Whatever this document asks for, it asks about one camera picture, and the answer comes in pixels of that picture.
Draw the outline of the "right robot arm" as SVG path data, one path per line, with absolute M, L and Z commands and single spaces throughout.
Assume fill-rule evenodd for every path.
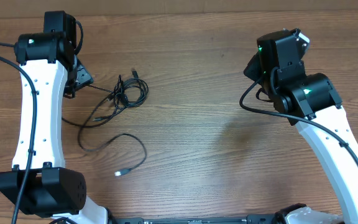
M 296 28 L 265 34 L 244 75 L 260 85 L 274 111 L 241 108 L 288 119 L 310 145 L 336 194 L 341 215 L 298 203 L 277 211 L 273 223 L 358 223 L 358 143 L 342 98 L 323 73 L 307 75 L 302 60 L 310 40 Z

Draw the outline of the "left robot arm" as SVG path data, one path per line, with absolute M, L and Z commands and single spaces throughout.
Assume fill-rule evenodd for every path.
M 0 172 L 0 192 L 16 213 L 53 223 L 112 223 L 110 211 L 88 197 L 84 175 L 66 168 L 62 150 L 62 101 L 81 88 L 80 45 L 76 20 L 64 11 L 46 12 L 41 33 L 18 38 L 21 126 L 12 169 Z

